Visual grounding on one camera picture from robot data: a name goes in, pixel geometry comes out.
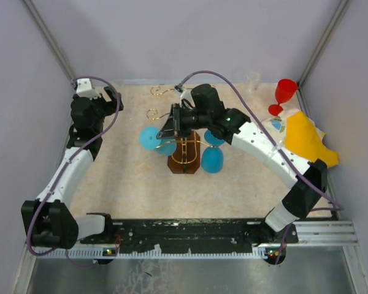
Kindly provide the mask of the blue wine glass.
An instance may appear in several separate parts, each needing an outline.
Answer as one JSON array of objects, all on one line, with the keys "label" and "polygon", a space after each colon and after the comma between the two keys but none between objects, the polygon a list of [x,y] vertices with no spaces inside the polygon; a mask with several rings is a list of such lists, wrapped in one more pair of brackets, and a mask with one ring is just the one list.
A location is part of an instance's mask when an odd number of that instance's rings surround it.
[{"label": "blue wine glass", "polygon": [[144,128],[139,135],[140,145],[147,150],[154,150],[160,155],[171,156],[177,149],[176,142],[170,142],[168,139],[158,139],[158,128],[148,126]]},{"label": "blue wine glass", "polygon": [[205,131],[204,139],[210,146],[206,147],[202,154],[201,167],[207,173],[219,173],[224,165],[224,154],[220,146],[223,145],[225,141],[216,138],[209,130]]}]

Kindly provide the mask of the clear wine glass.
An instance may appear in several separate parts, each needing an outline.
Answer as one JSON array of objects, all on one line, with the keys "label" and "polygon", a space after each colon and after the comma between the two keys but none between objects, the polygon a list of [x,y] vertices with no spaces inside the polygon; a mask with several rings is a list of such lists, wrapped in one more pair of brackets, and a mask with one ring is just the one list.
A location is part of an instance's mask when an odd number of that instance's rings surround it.
[{"label": "clear wine glass", "polygon": [[247,75],[247,92],[255,92],[260,84],[261,75],[258,72],[250,72]]}]

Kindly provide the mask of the red plastic wine glass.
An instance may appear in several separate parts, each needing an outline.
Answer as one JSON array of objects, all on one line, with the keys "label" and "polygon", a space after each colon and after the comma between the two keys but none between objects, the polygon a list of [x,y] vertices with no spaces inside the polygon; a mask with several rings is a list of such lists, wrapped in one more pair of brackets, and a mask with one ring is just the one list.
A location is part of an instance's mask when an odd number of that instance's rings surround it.
[{"label": "red plastic wine glass", "polygon": [[268,111],[272,116],[278,116],[282,111],[282,104],[288,102],[297,91],[297,83],[293,80],[284,78],[277,84],[275,90],[276,104],[269,106]]}]

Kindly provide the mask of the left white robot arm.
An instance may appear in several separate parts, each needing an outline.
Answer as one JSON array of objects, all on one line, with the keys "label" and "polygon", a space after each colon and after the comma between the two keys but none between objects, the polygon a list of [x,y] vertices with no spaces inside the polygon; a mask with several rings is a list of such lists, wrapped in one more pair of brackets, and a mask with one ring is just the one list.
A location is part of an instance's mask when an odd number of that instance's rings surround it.
[{"label": "left white robot arm", "polygon": [[44,256],[55,249],[71,249],[77,241],[94,236],[102,243],[114,239],[115,227],[107,213],[88,213],[74,217],[69,208],[72,198],[102,146],[102,136],[110,129],[105,118],[116,117],[123,110],[121,94],[113,86],[104,87],[110,97],[82,79],[71,102],[69,140],[64,157],[46,188],[35,200],[21,206],[26,245],[34,256]]}]

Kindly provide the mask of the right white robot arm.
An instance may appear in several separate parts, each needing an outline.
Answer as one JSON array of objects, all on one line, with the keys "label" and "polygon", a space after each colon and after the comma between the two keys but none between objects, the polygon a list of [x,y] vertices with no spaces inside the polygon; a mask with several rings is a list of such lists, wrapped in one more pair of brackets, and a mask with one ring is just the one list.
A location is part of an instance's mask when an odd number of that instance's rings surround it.
[{"label": "right white robot arm", "polygon": [[264,218],[261,233],[266,241],[278,241],[286,226],[308,216],[324,194],[327,166],[322,160],[310,162],[277,145],[264,126],[255,122],[254,115],[226,108],[210,84],[191,90],[179,84],[174,89],[180,101],[171,105],[156,139],[188,138],[193,130],[207,129],[214,137],[251,154],[272,170],[289,192]]}]

